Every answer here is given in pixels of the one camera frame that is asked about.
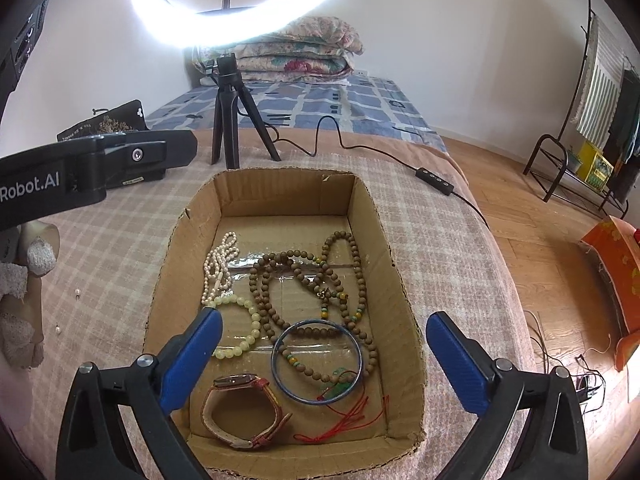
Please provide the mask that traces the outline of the gloved left hand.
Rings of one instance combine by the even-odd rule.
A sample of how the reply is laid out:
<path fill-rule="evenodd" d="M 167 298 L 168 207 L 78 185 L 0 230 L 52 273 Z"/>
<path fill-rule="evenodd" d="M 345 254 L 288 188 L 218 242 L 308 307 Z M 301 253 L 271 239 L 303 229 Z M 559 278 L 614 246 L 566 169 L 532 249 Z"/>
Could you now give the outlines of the gloved left hand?
<path fill-rule="evenodd" d="M 43 361 L 42 278 L 58 262 L 60 233 L 31 221 L 1 232 L 1 353 L 9 366 Z"/>

